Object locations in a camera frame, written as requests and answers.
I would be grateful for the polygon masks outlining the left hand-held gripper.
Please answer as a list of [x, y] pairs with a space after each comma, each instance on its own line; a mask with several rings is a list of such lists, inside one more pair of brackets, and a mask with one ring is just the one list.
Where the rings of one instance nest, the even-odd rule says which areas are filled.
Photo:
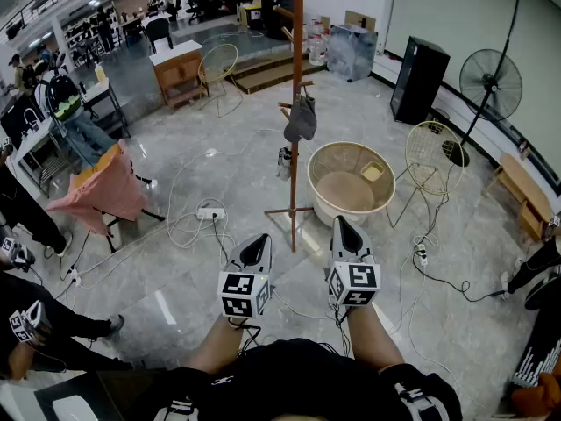
[[[255, 235], [231, 252], [227, 264], [238, 267], [270, 268], [273, 242], [269, 234]], [[222, 271], [217, 299], [222, 314], [229, 318], [255, 318], [263, 314], [271, 297], [269, 274]]]

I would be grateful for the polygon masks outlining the black green backpack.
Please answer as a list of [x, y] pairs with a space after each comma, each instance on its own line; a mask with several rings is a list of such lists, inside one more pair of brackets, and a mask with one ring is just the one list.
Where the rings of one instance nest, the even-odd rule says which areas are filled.
[[46, 85], [47, 109], [58, 122], [66, 122], [82, 108], [80, 91], [67, 75], [55, 75]]

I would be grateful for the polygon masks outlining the black office chair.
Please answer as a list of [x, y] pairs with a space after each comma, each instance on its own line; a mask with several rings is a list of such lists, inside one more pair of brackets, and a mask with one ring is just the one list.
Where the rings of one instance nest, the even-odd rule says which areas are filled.
[[147, 18], [142, 23], [144, 33], [149, 40], [152, 53], [174, 48], [170, 35], [168, 19], [163, 16]]

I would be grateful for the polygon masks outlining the white table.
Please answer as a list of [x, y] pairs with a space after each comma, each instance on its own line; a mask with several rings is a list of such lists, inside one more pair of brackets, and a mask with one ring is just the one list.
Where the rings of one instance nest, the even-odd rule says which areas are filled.
[[90, 118], [109, 135], [120, 132], [125, 138], [131, 137], [128, 120], [108, 78], [90, 87], [82, 95], [82, 103]]

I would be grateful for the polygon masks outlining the wooden coat rack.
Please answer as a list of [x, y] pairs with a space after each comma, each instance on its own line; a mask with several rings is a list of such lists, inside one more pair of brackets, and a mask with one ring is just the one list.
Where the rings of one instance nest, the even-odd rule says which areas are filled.
[[[303, 6], [304, 0], [294, 0], [294, 10], [288, 11], [284, 10], [279, 6], [275, 6], [273, 9], [280, 13], [281, 15], [290, 18], [293, 21], [293, 33], [290, 33], [286, 27], [282, 27], [282, 31], [285, 33], [286, 37], [290, 40], [293, 46], [293, 86], [292, 86], [292, 103], [279, 103], [281, 112], [286, 118], [289, 118], [292, 114], [292, 104], [296, 103], [301, 95], [302, 86], [311, 86], [314, 83], [312, 81], [304, 81], [302, 79], [302, 42], [303, 42]], [[287, 214], [290, 220], [290, 236], [291, 236], [291, 250], [293, 253], [296, 252], [296, 232], [295, 232], [295, 221], [296, 215], [299, 212], [312, 211], [312, 207], [301, 207], [297, 206], [296, 202], [296, 190], [297, 190], [297, 171], [298, 171], [298, 156], [299, 156], [299, 144], [297, 142], [292, 143], [288, 146], [288, 151], [291, 153], [290, 160], [290, 202], [287, 209], [279, 210], [266, 210], [266, 215], [274, 214]]]

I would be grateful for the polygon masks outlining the grey marbled box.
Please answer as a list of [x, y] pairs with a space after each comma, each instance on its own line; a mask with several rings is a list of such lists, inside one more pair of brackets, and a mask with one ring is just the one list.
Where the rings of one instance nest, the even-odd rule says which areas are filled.
[[327, 69], [347, 82], [367, 78], [378, 34], [357, 25], [333, 25], [327, 49]]

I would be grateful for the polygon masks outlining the black yellow bin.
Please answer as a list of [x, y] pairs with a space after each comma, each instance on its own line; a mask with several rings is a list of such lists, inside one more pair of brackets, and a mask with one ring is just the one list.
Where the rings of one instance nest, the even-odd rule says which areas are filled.
[[261, 10], [261, 0], [253, 0], [250, 3], [241, 4], [238, 8], [239, 22], [250, 30], [261, 29], [263, 27]]

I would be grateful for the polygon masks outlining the grey cap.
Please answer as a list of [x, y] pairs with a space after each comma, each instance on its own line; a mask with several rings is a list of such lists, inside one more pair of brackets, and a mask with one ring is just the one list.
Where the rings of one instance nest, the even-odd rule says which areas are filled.
[[315, 137], [316, 128], [316, 100], [305, 89], [292, 104], [284, 138], [289, 143], [297, 143], [301, 139], [310, 141]]

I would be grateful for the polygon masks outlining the person's black shirt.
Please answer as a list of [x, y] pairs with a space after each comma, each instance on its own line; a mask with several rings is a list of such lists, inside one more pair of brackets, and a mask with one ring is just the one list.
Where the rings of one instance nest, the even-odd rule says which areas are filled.
[[250, 350], [218, 374], [176, 368], [132, 404], [129, 421], [462, 421], [458, 397], [436, 374], [410, 364], [381, 373], [308, 339]]

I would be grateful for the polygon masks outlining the yellow square tray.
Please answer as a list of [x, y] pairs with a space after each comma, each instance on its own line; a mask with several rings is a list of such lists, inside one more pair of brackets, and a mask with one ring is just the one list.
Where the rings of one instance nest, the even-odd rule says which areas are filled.
[[385, 173], [385, 166], [377, 161], [370, 161], [365, 164], [361, 170], [360, 174], [369, 182], [378, 181]]

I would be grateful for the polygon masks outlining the wooden cabinet white top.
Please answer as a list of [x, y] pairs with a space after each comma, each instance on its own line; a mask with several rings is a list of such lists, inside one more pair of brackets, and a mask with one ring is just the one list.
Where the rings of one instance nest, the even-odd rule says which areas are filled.
[[192, 100], [210, 96], [199, 76], [202, 70], [202, 45], [189, 40], [172, 49], [149, 56], [165, 104], [177, 108]]

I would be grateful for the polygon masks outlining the cardboard box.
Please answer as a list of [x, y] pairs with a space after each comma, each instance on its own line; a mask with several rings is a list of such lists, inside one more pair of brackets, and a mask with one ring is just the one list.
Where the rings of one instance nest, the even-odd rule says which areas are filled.
[[367, 15], [357, 13], [355, 11], [346, 10], [344, 23], [346, 25], [355, 25], [359, 26], [363, 29], [366, 29], [369, 32], [376, 31], [376, 19], [369, 17]]

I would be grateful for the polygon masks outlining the wooden bench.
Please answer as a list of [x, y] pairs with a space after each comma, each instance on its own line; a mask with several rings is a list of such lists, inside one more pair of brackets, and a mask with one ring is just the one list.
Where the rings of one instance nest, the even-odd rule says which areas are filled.
[[500, 182], [520, 204], [519, 226], [535, 242], [544, 240], [546, 226], [554, 216], [549, 199], [512, 155], [501, 155], [500, 165], [494, 170], [490, 183], [481, 194], [487, 196], [488, 191], [497, 182]]

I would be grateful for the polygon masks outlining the large pale roller screen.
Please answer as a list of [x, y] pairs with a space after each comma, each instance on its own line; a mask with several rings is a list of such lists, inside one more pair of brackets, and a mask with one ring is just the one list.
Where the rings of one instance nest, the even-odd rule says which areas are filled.
[[450, 56], [444, 81], [454, 89], [470, 54], [506, 51], [522, 78], [509, 122], [561, 173], [561, 9], [548, 0], [394, 0], [386, 49], [402, 56], [411, 36]]

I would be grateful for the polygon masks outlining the black standing fan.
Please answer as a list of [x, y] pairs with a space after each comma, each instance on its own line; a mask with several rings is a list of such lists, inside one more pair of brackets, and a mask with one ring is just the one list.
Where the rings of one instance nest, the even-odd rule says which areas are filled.
[[518, 14], [519, 4], [520, 4], [520, 0], [515, 0], [515, 7], [514, 7], [510, 27], [508, 29], [507, 38], [506, 38], [503, 50], [501, 52], [501, 56], [499, 58], [499, 62], [497, 64], [497, 67], [494, 70], [494, 74], [492, 75], [491, 78], [485, 77], [484, 75], [482, 77], [483, 87], [484, 87], [484, 90], [486, 91], [486, 93], [483, 97], [482, 103], [480, 104], [477, 112], [475, 113], [475, 116], [474, 116], [474, 118], [473, 118], [473, 120], [472, 120], [472, 122], [469, 126], [469, 129], [463, 135], [462, 140], [460, 142], [454, 141], [454, 142], [450, 143], [450, 150], [447, 152], [447, 154], [448, 154], [447, 159], [453, 165], [461, 166], [462, 168], [464, 168], [469, 164], [469, 160], [467, 160], [465, 158], [466, 153], [465, 153], [464, 145], [465, 145], [466, 141], [469, 139], [469, 136], [470, 136], [474, 126], [476, 125], [477, 121], [481, 117], [481, 114], [483, 113], [484, 109], [486, 108], [486, 105], [487, 105], [488, 100], [490, 99], [490, 96], [494, 96], [494, 94], [499, 89], [499, 74], [500, 74], [500, 71], [502, 69], [502, 63], [504, 62], [505, 57], [507, 56], [507, 51], [508, 51], [508, 47], [509, 47], [509, 44], [510, 44], [510, 38], [511, 38], [512, 32], [514, 30], [515, 21], [516, 21], [517, 14]]

